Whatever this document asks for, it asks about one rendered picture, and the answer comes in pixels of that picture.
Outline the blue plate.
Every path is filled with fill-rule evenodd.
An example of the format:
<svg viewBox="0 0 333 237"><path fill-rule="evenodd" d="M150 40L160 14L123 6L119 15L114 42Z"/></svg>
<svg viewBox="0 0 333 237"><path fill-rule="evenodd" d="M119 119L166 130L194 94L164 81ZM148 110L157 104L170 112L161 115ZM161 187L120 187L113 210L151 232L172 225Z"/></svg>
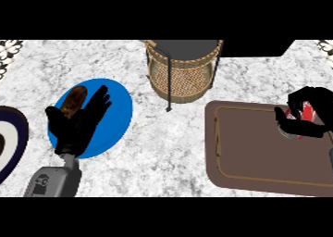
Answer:
<svg viewBox="0 0 333 237"><path fill-rule="evenodd" d="M97 156L98 154L101 154L119 141L130 122L132 117L130 95L125 87L113 80L92 79L76 85L83 86L86 89L86 97L83 99L82 106L86 105L92 94L102 85L107 87L107 94L110 95L108 101L111 102L111 105L107 108L105 113L102 115L85 151L79 156L76 156L77 158L88 158L91 156ZM61 106L70 90L64 93L54 107ZM48 132L48 140L55 149L57 138L51 134L51 132Z"/></svg>

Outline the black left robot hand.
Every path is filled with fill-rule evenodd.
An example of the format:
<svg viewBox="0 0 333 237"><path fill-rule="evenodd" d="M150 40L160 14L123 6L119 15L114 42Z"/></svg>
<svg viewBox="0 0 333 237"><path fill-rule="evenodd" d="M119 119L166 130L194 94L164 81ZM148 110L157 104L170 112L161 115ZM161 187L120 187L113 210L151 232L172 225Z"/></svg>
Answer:
<svg viewBox="0 0 333 237"><path fill-rule="evenodd" d="M83 153L102 115L111 105L108 98L107 87L102 85L71 118L64 117L60 107L45 108L48 131L57 138L54 153L58 156L61 154L79 156Z"/></svg>

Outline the red and white can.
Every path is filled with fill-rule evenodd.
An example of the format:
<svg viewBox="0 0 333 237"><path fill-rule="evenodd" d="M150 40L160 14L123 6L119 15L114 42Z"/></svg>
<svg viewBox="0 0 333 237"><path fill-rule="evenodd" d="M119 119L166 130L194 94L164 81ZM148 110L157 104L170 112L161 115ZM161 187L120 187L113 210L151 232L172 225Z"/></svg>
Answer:
<svg viewBox="0 0 333 237"><path fill-rule="evenodd" d="M284 115L285 115L287 119L294 119L294 117L291 116L291 113L290 113L290 109L287 109L284 111ZM303 110L300 111L300 120L306 120L306 121L312 122L315 120L315 118L316 118L315 110L313 110L310 104L307 102L303 102ZM278 130L278 132L282 134L282 136L285 138L288 138L288 140L297 140L297 139L303 138L302 135L290 134L290 133L284 132L282 130Z"/></svg>

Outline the brown oblong potato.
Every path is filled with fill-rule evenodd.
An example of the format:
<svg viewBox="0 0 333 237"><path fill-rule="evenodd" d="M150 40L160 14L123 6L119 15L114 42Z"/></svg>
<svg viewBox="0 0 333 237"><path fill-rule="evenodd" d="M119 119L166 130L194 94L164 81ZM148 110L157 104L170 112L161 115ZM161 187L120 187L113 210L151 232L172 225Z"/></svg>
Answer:
<svg viewBox="0 0 333 237"><path fill-rule="evenodd" d="M70 119L73 117L76 111L80 109L85 96L86 96L85 87L83 86L76 86L70 90L70 92L69 92L69 94L64 98L64 102L61 104L61 107L60 107L60 111L63 112L64 117L67 119Z"/></svg>

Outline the black appliance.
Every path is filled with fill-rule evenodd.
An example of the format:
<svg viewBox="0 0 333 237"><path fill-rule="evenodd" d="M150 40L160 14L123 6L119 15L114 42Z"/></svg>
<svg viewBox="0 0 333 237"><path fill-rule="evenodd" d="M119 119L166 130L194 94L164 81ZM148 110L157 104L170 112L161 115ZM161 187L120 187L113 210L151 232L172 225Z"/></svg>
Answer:
<svg viewBox="0 0 333 237"><path fill-rule="evenodd" d="M288 49L291 40L225 40L222 57L275 57Z"/></svg>

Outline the brown tray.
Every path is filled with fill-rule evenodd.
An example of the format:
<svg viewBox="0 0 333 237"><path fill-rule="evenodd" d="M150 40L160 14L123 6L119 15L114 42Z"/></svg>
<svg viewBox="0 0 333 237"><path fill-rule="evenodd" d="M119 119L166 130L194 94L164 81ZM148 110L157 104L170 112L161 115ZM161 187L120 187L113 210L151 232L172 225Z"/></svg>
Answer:
<svg viewBox="0 0 333 237"><path fill-rule="evenodd" d="M328 150L321 139L288 139L278 131L273 105L210 101L204 107L206 172L222 188L333 196Z"/></svg>

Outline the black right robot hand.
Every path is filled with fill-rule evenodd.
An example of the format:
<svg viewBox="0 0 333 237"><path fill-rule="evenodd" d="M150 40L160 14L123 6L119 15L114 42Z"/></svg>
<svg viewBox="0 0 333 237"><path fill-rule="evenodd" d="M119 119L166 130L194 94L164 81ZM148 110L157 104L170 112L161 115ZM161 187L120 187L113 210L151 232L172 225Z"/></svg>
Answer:
<svg viewBox="0 0 333 237"><path fill-rule="evenodd" d="M322 121L322 125L300 120L299 112L307 102ZM333 92L324 87L303 87L287 95L287 105L294 119L287 119L282 109L273 107L275 120L285 133L322 138L327 131L333 132Z"/></svg>

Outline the wicker tiered basket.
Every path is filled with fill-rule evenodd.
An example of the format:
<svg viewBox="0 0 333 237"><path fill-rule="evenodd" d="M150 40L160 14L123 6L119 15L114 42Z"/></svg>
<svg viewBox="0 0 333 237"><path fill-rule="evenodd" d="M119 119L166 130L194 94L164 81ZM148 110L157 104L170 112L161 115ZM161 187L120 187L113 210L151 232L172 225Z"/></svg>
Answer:
<svg viewBox="0 0 333 237"><path fill-rule="evenodd" d="M222 40L145 40L147 79L157 96L186 104L212 88Z"/></svg>

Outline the navy and white plate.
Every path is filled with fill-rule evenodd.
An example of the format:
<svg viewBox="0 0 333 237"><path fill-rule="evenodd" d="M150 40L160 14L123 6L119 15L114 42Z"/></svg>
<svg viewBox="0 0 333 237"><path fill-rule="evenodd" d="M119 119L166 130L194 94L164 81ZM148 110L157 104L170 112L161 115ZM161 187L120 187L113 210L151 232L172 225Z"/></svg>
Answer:
<svg viewBox="0 0 333 237"><path fill-rule="evenodd" d="M27 145L27 119L12 107L0 106L0 184L8 177Z"/></svg>

